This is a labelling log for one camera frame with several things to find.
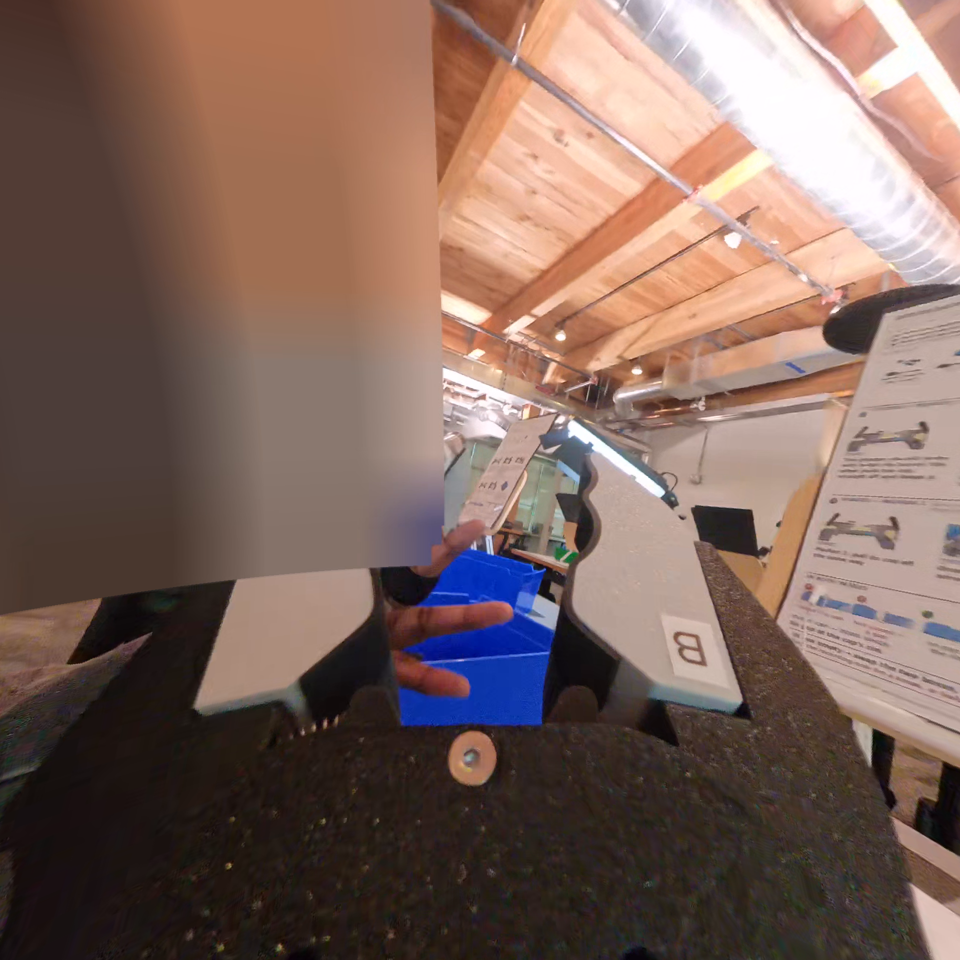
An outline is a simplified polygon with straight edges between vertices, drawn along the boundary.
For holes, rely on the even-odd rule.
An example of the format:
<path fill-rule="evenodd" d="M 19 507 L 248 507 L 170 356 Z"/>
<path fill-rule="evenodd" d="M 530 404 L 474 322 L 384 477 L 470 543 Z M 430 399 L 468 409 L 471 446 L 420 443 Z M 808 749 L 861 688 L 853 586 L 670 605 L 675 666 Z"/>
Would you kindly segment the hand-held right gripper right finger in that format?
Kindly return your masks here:
<path fill-rule="evenodd" d="M 642 727 L 659 705 L 737 716 L 745 698 L 695 540 L 626 472 L 584 452 L 578 556 L 561 594 L 543 689 L 543 721 L 568 690 L 597 719 Z"/>

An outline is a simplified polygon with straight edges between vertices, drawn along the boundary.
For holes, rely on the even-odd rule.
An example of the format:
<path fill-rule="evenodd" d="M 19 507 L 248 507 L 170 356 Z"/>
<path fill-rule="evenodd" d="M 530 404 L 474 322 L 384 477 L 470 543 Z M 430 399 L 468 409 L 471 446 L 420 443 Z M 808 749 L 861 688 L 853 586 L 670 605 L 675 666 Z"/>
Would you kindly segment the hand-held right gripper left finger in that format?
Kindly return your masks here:
<path fill-rule="evenodd" d="M 194 710 L 281 707 L 298 727 L 325 727 L 354 696 L 400 722 L 399 682 L 378 573 L 301 572 L 238 580 L 199 683 Z"/>

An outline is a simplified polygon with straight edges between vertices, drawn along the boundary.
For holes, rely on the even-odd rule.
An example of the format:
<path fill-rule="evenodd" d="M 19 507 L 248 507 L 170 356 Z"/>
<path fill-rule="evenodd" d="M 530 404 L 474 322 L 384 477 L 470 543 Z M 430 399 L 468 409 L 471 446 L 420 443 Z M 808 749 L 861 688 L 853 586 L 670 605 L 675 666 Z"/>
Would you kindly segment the blue plastic bin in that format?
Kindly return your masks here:
<path fill-rule="evenodd" d="M 542 566 L 468 549 L 442 572 L 422 606 L 453 606 L 484 601 L 509 604 L 517 614 L 554 627 L 557 605 L 540 594 Z"/>
<path fill-rule="evenodd" d="M 466 678 L 466 698 L 399 692 L 405 726 L 530 726 L 543 715 L 544 684 L 559 607 L 537 597 L 531 610 L 484 630 L 433 637 L 409 652 Z"/>

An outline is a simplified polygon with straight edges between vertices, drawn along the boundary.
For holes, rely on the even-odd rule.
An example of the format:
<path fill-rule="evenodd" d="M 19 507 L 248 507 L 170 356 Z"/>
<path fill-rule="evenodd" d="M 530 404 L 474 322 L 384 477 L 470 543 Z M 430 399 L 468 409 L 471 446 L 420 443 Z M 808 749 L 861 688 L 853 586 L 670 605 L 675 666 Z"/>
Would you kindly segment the person's left hand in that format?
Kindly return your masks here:
<path fill-rule="evenodd" d="M 402 690 L 433 698 L 467 698 L 471 693 L 467 678 L 423 662 L 417 655 L 410 654 L 409 648 L 435 638 L 500 626 L 513 618 L 512 607 L 498 601 L 422 605 L 444 571 L 484 533 L 482 520 L 461 523 L 431 549 L 428 563 L 380 569 L 392 664 Z"/>

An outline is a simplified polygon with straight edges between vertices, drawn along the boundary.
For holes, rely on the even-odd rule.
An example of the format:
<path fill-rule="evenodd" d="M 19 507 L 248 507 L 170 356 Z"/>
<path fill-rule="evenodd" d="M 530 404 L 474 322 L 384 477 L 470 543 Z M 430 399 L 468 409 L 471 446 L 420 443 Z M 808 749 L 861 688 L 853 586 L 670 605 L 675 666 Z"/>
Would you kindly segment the black monitor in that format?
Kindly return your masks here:
<path fill-rule="evenodd" d="M 691 508 L 691 515 L 699 541 L 718 551 L 759 558 L 752 510 L 696 505 Z"/>

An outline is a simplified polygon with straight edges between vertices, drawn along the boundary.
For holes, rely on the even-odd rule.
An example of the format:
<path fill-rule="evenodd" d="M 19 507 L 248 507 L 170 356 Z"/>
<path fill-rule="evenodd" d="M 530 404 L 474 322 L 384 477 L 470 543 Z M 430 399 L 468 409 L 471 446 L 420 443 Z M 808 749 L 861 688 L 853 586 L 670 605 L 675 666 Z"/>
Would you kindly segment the studio light panel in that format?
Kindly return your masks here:
<path fill-rule="evenodd" d="M 579 417 L 568 417 L 563 424 L 554 423 L 539 439 L 541 449 L 557 460 L 572 481 L 581 481 L 586 459 L 592 454 L 630 476 L 672 510 L 679 509 L 679 499 L 665 476 L 644 462 L 637 451 L 618 442 L 611 432 Z"/>

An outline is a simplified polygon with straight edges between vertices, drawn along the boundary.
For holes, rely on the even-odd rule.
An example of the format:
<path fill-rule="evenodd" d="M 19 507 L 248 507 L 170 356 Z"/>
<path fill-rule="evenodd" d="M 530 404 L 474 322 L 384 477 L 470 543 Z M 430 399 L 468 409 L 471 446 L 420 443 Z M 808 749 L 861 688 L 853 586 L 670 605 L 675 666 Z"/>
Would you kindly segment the background sign board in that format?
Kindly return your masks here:
<path fill-rule="evenodd" d="M 458 523 L 483 522 L 484 534 L 496 534 L 519 499 L 527 468 L 542 446 L 542 437 L 558 414 L 522 418 L 512 423 L 493 451 L 484 472 L 465 498 Z"/>

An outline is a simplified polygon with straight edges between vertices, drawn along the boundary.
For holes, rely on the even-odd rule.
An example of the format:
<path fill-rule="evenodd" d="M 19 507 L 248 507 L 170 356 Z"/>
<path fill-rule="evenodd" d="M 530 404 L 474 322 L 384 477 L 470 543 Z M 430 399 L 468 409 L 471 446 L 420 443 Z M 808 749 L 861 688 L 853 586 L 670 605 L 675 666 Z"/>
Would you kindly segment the person's denim jacket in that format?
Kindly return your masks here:
<path fill-rule="evenodd" d="M 143 634 L 84 662 L 68 663 L 99 604 L 90 600 L 1 617 L 3 805 L 146 641 Z"/>

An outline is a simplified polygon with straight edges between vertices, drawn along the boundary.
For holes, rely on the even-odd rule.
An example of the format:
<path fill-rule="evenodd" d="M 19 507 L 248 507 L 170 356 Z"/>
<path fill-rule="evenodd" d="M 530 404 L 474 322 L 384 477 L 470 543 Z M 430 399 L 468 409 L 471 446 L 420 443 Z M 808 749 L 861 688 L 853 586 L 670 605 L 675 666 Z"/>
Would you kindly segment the silver ventilation duct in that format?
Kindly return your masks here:
<path fill-rule="evenodd" d="M 765 2 L 606 2 L 909 285 L 959 282 L 954 215 Z"/>

